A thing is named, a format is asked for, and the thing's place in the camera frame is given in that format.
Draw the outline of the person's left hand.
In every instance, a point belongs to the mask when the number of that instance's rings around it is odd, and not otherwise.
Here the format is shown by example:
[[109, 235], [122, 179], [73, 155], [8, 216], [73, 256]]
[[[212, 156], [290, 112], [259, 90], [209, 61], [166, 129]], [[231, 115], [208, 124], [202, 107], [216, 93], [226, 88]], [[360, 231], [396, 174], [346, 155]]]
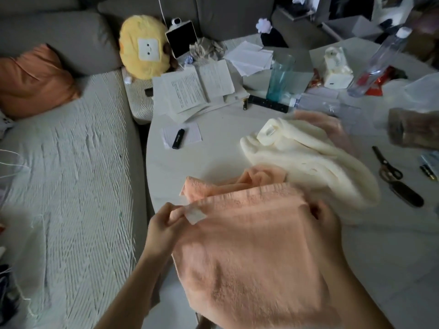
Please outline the person's left hand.
[[165, 203], [151, 218], [141, 259], [166, 261], [190, 223], [167, 223], [169, 214], [178, 205]]

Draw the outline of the peach orange towel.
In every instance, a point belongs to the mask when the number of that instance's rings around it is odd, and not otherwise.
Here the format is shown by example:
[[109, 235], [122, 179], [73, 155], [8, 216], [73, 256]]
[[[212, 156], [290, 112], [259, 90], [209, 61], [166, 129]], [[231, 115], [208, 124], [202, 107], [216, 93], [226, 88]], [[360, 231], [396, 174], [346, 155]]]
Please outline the peach orange towel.
[[341, 325], [306, 245], [304, 192], [287, 172], [256, 165], [219, 184], [186, 177], [190, 226], [173, 250], [189, 305], [223, 329]]

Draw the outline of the small white paper note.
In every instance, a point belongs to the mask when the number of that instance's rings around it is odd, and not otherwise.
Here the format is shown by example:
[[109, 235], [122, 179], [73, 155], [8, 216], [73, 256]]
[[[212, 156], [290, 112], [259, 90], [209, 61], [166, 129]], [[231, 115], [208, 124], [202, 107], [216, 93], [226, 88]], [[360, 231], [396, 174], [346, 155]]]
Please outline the small white paper note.
[[162, 128], [162, 141], [166, 149], [181, 149], [184, 145], [202, 141], [197, 122], [171, 125]]

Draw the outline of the black oval case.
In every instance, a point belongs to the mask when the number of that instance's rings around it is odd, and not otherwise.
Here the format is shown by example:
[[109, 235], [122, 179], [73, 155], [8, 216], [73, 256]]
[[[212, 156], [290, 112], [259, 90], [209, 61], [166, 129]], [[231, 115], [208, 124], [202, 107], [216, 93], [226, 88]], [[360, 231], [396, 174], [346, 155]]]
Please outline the black oval case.
[[411, 207], [421, 208], [425, 204], [423, 197], [401, 181], [390, 182], [389, 188]]

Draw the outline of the white textured sofa cover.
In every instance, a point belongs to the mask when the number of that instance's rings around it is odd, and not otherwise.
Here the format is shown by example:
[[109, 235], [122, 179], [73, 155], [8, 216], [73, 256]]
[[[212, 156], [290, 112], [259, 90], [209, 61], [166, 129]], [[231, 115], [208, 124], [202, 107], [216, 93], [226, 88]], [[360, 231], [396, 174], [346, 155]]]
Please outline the white textured sofa cover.
[[0, 329], [92, 329], [147, 231], [140, 139], [121, 70], [0, 140], [0, 234], [16, 314]]

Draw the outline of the stack of printed papers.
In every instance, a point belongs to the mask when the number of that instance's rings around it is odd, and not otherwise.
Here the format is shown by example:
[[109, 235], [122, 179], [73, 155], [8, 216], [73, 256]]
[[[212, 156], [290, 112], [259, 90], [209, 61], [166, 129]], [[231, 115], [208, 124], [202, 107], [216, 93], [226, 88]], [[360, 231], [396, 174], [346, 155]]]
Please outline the stack of printed papers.
[[154, 77], [152, 88], [153, 116], [167, 115], [177, 123], [249, 97], [242, 77], [224, 59]]

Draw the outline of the teal plastic tumbler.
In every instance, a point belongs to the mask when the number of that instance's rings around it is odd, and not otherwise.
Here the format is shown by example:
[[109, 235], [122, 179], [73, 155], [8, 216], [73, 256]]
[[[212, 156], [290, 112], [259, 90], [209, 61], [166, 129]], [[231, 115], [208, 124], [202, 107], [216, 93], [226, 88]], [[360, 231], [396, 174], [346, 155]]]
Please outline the teal plastic tumbler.
[[275, 103], [281, 101], [292, 77], [294, 64], [295, 58], [291, 54], [278, 54], [275, 56], [271, 67], [271, 77], [266, 99]]

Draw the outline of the white tissue box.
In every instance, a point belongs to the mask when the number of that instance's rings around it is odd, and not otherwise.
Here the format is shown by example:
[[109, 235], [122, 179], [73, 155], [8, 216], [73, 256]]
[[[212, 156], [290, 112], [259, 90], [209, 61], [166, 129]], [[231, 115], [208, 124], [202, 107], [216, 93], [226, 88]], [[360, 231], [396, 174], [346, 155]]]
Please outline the white tissue box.
[[324, 53], [323, 85], [329, 89], [346, 89], [354, 75], [342, 47], [328, 47]]

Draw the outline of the red snack wrapper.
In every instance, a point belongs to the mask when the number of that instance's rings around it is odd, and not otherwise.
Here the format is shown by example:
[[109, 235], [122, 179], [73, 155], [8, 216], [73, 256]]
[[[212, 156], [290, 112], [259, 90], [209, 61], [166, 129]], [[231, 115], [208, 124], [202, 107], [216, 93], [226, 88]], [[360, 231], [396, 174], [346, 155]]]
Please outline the red snack wrapper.
[[371, 87], [365, 92], [367, 96], [383, 96], [382, 86], [392, 80], [393, 75], [395, 75], [396, 68], [393, 66], [387, 67], [385, 72], [381, 77], [372, 83]]

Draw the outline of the clear plastic bag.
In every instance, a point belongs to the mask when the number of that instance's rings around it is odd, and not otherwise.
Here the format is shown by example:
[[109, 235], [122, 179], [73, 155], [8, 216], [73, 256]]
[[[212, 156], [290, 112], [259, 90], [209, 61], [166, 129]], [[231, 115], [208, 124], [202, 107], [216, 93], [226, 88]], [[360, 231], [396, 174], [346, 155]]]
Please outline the clear plastic bag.
[[378, 129], [386, 127], [389, 111], [402, 108], [417, 112], [439, 111], [439, 72], [418, 80], [394, 79], [382, 88], [382, 100], [375, 107], [373, 124]]

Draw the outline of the clear plastic water bottle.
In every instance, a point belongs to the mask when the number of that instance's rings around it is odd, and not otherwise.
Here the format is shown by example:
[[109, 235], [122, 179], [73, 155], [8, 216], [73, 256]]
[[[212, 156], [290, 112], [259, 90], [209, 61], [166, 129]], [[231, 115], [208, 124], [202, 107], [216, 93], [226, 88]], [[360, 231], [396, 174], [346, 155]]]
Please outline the clear plastic water bottle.
[[394, 35], [389, 35], [360, 73], [347, 88], [347, 94], [353, 98], [365, 95], [369, 88], [379, 79], [402, 51], [413, 29], [401, 27]]

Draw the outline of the white folded papers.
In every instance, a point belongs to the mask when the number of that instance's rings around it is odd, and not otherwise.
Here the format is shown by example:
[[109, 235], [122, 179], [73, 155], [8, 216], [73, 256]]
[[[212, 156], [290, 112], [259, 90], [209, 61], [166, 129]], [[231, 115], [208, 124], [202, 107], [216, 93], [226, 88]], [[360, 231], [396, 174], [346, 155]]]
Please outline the white folded papers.
[[273, 51], [243, 41], [236, 48], [228, 51], [223, 58], [232, 63], [240, 76], [246, 77], [260, 71], [270, 70], [273, 60]]

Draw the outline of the yellow round plush toy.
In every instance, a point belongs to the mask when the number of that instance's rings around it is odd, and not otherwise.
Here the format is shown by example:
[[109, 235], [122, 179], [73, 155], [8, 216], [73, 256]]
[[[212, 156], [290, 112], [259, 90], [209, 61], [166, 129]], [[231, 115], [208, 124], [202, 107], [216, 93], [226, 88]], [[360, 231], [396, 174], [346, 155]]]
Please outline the yellow round plush toy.
[[171, 61], [165, 50], [166, 32], [166, 26], [152, 16], [135, 15], [124, 21], [119, 33], [119, 54], [132, 76], [151, 80], [168, 71]]

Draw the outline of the black cloth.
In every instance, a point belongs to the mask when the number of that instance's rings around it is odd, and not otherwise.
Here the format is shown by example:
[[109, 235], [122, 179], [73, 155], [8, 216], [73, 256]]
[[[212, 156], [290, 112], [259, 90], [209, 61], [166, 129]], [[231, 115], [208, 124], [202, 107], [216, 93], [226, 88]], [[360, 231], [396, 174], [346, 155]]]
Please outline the black cloth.
[[270, 33], [261, 33], [260, 38], [264, 47], [289, 48], [280, 32], [275, 28], [272, 28]]

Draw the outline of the grey sofa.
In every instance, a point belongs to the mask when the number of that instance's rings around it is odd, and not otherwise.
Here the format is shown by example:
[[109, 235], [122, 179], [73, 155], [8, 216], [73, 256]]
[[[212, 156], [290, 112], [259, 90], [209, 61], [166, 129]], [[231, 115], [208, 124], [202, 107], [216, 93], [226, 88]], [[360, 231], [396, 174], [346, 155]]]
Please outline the grey sofa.
[[65, 68], [78, 76], [122, 66], [118, 33], [125, 19], [149, 15], [191, 20], [197, 35], [226, 41], [256, 34], [268, 18], [275, 38], [263, 44], [316, 49], [333, 42], [309, 20], [292, 21], [276, 0], [0, 0], [0, 57], [16, 57], [40, 45], [54, 49]]

